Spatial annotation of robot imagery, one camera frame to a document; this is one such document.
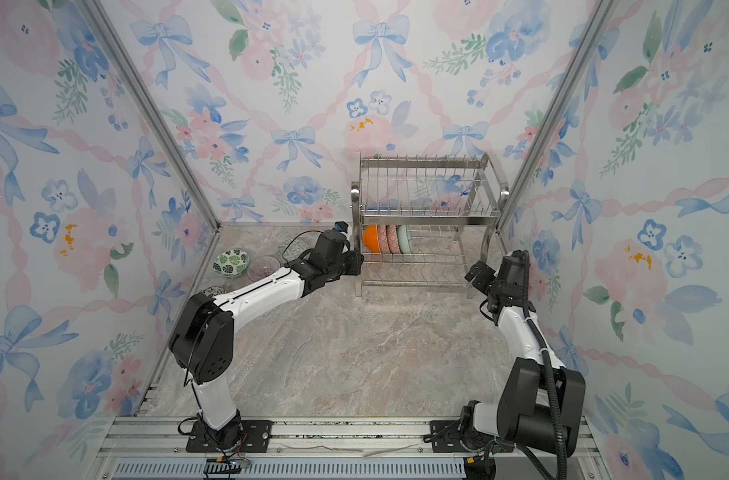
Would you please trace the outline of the orange white bowl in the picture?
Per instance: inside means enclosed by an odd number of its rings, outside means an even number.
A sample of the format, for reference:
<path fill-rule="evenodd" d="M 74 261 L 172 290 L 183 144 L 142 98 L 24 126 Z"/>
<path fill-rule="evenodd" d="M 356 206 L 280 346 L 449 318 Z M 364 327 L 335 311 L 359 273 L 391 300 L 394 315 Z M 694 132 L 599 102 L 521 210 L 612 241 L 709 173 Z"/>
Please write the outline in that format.
<path fill-rule="evenodd" d="M 378 227 L 369 225 L 362 232 L 362 245 L 370 252 L 379 254 L 381 252 Z"/>

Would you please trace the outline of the pink purple bowl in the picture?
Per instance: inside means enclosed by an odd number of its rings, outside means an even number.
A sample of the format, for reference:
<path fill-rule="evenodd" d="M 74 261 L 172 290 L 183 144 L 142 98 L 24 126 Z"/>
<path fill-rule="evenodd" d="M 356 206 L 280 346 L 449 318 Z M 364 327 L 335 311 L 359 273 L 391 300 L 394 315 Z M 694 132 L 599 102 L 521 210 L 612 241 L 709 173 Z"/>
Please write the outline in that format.
<path fill-rule="evenodd" d="M 388 231 L 387 231 L 386 226 L 378 225 L 377 233 L 378 233 L 378 242 L 379 242 L 380 252 L 384 255 L 391 254 L 391 248 L 389 245 L 389 238 L 388 238 Z"/>

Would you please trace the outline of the pale green celadon bowl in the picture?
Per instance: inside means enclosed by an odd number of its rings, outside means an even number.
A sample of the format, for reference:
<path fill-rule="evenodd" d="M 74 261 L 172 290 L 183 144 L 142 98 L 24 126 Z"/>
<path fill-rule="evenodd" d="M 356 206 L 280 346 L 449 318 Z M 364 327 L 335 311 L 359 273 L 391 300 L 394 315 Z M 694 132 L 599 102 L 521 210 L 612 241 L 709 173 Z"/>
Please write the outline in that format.
<path fill-rule="evenodd" d="M 397 228 L 398 244 L 400 252 L 403 255 L 410 255 L 413 253 L 412 236 L 410 229 L 406 225 L 401 225 Z"/>

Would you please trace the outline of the green geometric pattern bowl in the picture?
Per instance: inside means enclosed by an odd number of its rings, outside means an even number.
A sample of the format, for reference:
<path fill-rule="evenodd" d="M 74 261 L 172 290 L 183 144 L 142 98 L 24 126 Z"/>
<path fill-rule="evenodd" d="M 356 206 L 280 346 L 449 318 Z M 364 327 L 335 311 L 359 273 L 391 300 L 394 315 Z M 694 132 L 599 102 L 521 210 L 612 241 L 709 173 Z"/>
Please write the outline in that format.
<path fill-rule="evenodd" d="M 276 248 L 276 258 L 280 263 L 286 264 L 302 256 L 308 249 L 310 245 L 302 238 L 286 240 Z"/>

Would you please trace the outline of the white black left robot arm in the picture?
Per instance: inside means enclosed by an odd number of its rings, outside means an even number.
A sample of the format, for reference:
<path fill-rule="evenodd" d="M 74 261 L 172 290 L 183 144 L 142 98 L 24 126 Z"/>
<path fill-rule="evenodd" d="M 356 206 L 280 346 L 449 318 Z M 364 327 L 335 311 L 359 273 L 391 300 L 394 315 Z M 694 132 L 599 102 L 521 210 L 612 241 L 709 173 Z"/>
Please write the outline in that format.
<path fill-rule="evenodd" d="M 238 408 L 228 393 L 226 372 L 234 360 L 238 330 L 278 306 L 295 302 L 340 280 L 358 276 L 364 257 L 350 246 L 348 224 L 340 221 L 318 234 L 316 245 L 274 274 L 214 298 L 190 298 L 170 334 L 168 350 L 194 387 L 204 427 L 214 434 L 240 428 Z"/>

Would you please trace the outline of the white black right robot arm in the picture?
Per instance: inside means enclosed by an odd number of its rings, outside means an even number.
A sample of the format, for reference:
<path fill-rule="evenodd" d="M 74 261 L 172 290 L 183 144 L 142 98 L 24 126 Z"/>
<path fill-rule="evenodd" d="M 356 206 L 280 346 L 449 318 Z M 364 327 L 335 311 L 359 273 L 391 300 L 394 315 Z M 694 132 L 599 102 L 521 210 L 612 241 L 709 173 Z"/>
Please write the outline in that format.
<path fill-rule="evenodd" d="M 466 275 L 486 296 L 480 312 L 504 334 L 514 362 L 497 400 L 464 407 L 459 435 L 469 449 L 501 440 L 569 458 L 578 444 L 586 381 L 548 344 L 529 298 L 530 270 L 529 252 L 515 250 L 498 270 L 479 261 Z"/>

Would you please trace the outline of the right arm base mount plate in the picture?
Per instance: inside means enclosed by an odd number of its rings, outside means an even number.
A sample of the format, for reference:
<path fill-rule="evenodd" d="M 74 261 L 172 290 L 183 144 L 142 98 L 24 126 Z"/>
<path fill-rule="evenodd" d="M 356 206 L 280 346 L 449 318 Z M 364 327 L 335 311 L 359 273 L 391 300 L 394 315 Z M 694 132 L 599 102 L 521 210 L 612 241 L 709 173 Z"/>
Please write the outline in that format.
<path fill-rule="evenodd" d="M 514 446 L 493 434 L 482 433 L 472 426 L 461 426 L 461 420 L 432 420 L 430 432 L 423 441 L 434 453 L 482 455 L 486 446 L 492 453 L 511 453 Z"/>

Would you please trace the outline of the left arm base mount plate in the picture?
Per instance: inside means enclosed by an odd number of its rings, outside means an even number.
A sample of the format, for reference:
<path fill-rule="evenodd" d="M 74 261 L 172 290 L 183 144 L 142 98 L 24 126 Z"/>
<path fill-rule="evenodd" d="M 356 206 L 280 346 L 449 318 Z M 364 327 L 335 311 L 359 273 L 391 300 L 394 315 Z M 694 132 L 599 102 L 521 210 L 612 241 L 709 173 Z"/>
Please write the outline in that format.
<path fill-rule="evenodd" d="M 270 420 L 242 420 L 232 422 L 222 431 L 216 431 L 198 420 L 192 432 L 186 434 L 188 453 L 266 453 L 274 423 Z"/>

